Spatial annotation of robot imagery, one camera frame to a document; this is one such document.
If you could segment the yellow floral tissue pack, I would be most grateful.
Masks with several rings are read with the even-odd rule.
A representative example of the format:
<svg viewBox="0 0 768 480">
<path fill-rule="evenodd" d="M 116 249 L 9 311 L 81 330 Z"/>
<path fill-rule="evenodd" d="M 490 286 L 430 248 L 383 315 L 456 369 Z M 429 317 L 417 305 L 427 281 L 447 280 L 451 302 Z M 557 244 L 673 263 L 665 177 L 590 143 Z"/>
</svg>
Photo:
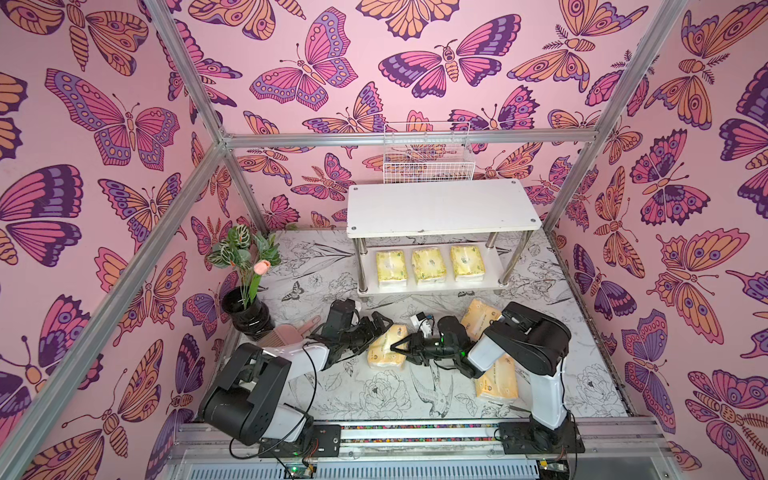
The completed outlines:
<svg viewBox="0 0 768 480">
<path fill-rule="evenodd" d="M 408 271 L 403 250 L 382 250 L 375 255 L 378 285 L 381 288 L 406 286 Z"/>
<path fill-rule="evenodd" d="M 443 283 L 447 268 L 438 247 L 415 249 L 411 254 L 412 269 L 417 285 Z"/>
<path fill-rule="evenodd" d="M 482 252 L 476 245 L 454 245 L 450 247 L 454 280 L 482 281 L 486 274 Z"/>
</svg>

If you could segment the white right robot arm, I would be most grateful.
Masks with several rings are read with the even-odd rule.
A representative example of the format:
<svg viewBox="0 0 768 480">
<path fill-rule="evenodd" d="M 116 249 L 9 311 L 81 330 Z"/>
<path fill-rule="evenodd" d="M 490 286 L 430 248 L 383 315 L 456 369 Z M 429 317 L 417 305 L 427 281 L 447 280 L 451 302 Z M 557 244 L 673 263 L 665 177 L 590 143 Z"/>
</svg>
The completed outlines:
<svg viewBox="0 0 768 480">
<path fill-rule="evenodd" d="M 564 403 L 563 363 L 572 338 L 560 320 L 510 302 L 477 340 L 454 316 L 437 322 L 438 334 L 427 337 L 417 331 L 393 343 L 390 350 L 414 365 L 450 360 L 462 375 L 478 379 L 502 356 L 510 356 L 530 375 L 533 406 L 531 424 L 555 432 L 568 418 Z"/>
</svg>

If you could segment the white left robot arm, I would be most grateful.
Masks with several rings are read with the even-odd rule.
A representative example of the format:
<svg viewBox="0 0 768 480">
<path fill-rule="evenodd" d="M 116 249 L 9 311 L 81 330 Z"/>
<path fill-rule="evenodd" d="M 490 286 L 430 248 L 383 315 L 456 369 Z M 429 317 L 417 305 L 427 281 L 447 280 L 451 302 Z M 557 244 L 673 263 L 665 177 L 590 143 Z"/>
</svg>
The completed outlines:
<svg viewBox="0 0 768 480">
<path fill-rule="evenodd" d="M 313 426 L 309 407 L 291 406 L 284 391 L 295 378 L 367 351 L 394 322 L 375 311 L 361 316 L 357 302 L 336 300 L 326 321 L 301 340 L 279 347 L 239 345 L 201 400 L 198 415 L 231 439 L 252 446 L 264 440 L 302 442 Z"/>
</svg>

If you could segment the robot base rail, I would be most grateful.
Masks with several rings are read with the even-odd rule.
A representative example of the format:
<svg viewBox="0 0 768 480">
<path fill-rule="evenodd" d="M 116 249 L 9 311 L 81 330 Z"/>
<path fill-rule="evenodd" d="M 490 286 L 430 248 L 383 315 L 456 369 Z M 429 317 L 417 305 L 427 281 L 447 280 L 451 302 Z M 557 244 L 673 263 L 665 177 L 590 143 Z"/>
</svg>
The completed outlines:
<svg viewBox="0 0 768 480">
<path fill-rule="evenodd" d="M 652 420 L 583 418 L 575 448 L 511 453 L 521 419 L 321 422 L 305 453 L 278 459 L 202 424 L 178 435 L 163 479 L 681 479 Z"/>
</svg>

